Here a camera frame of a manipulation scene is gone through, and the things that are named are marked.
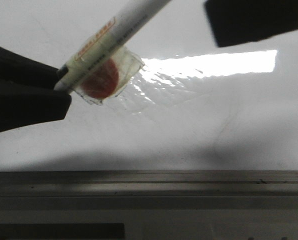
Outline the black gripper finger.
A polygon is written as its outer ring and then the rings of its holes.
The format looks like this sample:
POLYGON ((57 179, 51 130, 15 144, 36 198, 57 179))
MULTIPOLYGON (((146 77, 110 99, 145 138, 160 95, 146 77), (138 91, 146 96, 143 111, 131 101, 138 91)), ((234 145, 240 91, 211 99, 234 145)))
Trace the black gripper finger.
POLYGON ((0 47, 0 133, 63 120, 72 97, 58 80, 57 68, 0 47))
POLYGON ((298 0, 207 0, 203 7, 220 48, 298 30, 298 0))

